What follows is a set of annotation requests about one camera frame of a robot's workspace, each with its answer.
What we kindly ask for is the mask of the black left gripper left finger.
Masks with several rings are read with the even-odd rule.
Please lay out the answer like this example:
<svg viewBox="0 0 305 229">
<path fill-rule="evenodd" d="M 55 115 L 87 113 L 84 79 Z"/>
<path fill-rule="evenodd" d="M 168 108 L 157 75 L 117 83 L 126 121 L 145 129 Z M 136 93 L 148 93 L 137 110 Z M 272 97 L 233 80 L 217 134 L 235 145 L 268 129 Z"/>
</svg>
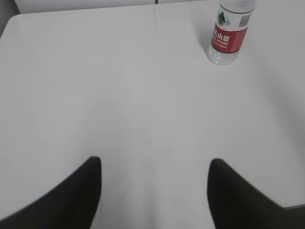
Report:
<svg viewBox="0 0 305 229">
<path fill-rule="evenodd" d="M 101 159 L 89 157 L 47 194 L 2 219 L 2 229 L 89 229 L 101 197 Z"/>
</svg>

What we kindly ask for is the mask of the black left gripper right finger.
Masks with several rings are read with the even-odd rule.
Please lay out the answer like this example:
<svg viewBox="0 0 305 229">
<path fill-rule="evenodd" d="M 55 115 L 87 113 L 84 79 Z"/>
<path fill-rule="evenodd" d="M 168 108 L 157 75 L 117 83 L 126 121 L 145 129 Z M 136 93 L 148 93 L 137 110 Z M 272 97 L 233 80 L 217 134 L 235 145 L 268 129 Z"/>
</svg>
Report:
<svg viewBox="0 0 305 229">
<path fill-rule="evenodd" d="M 224 160 L 209 165 L 207 200 L 217 229 L 303 229 L 304 205 L 284 208 L 247 182 Z"/>
</svg>

